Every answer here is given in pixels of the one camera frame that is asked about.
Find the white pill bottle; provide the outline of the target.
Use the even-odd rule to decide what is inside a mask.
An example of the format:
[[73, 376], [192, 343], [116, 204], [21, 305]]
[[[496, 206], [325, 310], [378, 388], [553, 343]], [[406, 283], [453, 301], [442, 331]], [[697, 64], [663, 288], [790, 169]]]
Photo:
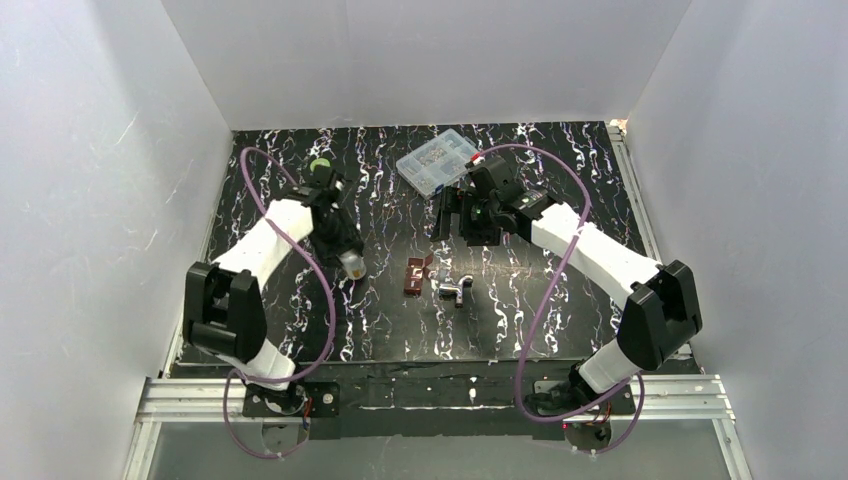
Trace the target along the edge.
[[351, 280], [360, 280], [367, 274], [363, 256], [356, 250], [348, 250], [338, 257], [342, 269]]

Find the red weekly pill organizer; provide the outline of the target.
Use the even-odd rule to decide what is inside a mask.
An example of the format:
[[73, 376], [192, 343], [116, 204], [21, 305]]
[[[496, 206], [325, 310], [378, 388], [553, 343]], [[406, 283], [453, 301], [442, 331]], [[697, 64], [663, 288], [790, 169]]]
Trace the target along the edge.
[[433, 254], [426, 257], [407, 258], [403, 282], [405, 296], [417, 297], [422, 294], [424, 284], [429, 279], [429, 266], [432, 262]]

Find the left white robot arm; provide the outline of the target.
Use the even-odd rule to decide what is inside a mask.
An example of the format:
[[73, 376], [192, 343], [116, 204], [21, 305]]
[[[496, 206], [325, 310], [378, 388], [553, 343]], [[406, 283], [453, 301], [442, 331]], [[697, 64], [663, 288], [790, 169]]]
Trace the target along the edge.
[[364, 242], [341, 206], [342, 173], [324, 158], [313, 161], [303, 184], [285, 190], [230, 250], [187, 271], [183, 339], [232, 365], [247, 382], [282, 392], [296, 363], [272, 344], [262, 291], [271, 274], [307, 239], [314, 261], [351, 280], [367, 272]]

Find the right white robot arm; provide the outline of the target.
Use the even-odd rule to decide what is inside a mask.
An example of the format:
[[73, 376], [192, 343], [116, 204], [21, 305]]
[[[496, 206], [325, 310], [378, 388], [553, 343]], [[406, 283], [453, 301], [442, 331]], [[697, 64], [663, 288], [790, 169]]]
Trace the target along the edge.
[[657, 370], [702, 329], [692, 270], [641, 255], [582, 219], [557, 195], [529, 189], [510, 164], [492, 156], [467, 165], [468, 188], [437, 196], [431, 239], [445, 240], [451, 220], [470, 246], [497, 246], [505, 233], [566, 260], [620, 308], [614, 340], [573, 368], [568, 395], [589, 402], [641, 371]]

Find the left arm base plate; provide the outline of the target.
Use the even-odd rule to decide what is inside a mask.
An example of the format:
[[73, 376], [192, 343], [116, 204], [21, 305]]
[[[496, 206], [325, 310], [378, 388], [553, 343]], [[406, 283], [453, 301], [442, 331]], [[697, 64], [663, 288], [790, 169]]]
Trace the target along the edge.
[[336, 418], [339, 404], [337, 383], [301, 381], [285, 391], [250, 384], [246, 387], [242, 416], [260, 422], [262, 443], [268, 453], [285, 453], [310, 438], [318, 419]]

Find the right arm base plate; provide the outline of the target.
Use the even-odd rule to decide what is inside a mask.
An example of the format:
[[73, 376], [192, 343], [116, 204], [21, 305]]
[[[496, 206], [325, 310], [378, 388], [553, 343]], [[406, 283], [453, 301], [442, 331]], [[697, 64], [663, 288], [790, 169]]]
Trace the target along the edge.
[[605, 393], [589, 394], [588, 388], [582, 384], [567, 381], [547, 391], [525, 395], [520, 406], [534, 422], [563, 426], [573, 452], [596, 457], [624, 443], [641, 419], [645, 399], [638, 396], [627, 427], [619, 436], [613, 437], [612, 399], [624, 389], [625, 383], [619, 382]]

